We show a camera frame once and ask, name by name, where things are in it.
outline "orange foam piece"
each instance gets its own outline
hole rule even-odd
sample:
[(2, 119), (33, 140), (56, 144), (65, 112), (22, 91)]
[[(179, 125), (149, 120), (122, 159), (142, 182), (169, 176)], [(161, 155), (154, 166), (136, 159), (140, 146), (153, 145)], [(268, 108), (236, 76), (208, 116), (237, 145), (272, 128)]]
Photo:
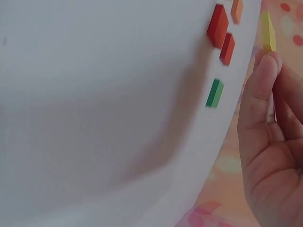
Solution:
[(235, 41), (232, 34), (227, 33), (221, 50), (220, 59), (224, 65), (229, 66), (232, 60), (233, 50), (235, 48)]
[(243, 0), (233, 0), (231, 14), (234, 23), (237, 25), (241, 22), (243, 6)]
[(207, 35), (214, 47), (222, 49), (228, 24), (229, 22), (224, 6), (216, 4), (207, 30)]

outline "yellow block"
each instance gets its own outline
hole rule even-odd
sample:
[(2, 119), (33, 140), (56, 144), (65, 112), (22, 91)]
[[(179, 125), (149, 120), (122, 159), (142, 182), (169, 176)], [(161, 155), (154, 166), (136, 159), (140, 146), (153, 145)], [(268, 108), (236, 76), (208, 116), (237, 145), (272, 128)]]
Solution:
[(262, 45), (264, 50), (276, 51), (276, 34), (270, 19), (269, 12), (265, 11), (261, 15), (262, 21)]

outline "red foam piece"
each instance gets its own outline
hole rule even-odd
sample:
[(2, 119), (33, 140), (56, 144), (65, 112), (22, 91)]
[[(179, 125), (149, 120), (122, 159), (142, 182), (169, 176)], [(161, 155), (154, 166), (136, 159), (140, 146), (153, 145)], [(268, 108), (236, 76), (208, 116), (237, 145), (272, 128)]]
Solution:
[(220, 59), (224, 65), (227, 66), (230, 65), (234, 48), (235, 48), (235, 40), (233, 39), (232, 34), (227, 33), (220, 54)]
[(214, 47), (222, 49), (228, 24), (229, 22), (224, 6), (216, 4), (207, 30), (207, 35)]

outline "green block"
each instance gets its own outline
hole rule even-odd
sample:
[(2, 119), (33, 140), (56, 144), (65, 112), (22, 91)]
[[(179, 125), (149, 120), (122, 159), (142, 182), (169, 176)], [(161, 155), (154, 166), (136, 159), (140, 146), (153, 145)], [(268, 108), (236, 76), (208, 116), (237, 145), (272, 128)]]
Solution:
[(221, 98), (221, 94), (224, 88), (224, 84), (218, 80), (218, 79), (214, 79), (212, 88), (210, 90), (207, 102), (206, 102), (206, 106), (208, 107), (214, 107), (217, 108), (220, 98)]

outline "colorful block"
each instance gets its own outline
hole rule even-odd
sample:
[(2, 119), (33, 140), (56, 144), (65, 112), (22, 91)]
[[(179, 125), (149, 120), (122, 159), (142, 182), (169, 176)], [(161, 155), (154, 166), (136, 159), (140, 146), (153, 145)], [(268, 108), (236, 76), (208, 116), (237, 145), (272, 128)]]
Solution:
[(237, 25), (241, 21), (243, 6), (243, 0), (233, 0), (231, 14), (234, 23)]
[(276, 34), (270, 19), (269, 12), (265, 11), (261, 15), (262, 22), (262, 46), (264, 50), (276, 51)]
[(232, 34), (227, 33), (220, 54), (220, 59), (224, 65), (227, 66), (230, 65), (234, 48), (235, 48), (235, 41), (233, 39), (233, 36)]
[(218, 107), (223, 88), (224, 88), (224, 84), (219, 79), (214, 79), (212, 88), (210, 90), (210, 93), (209, 93), (209, 96), (208, 96), (208, 99), (206, 102), (206, 106), (213, 107), (213, 108)]
[(224, 6), (217, 4), (207, 30), (207, 35), (214, 47), (222, 49), (228, 24)]

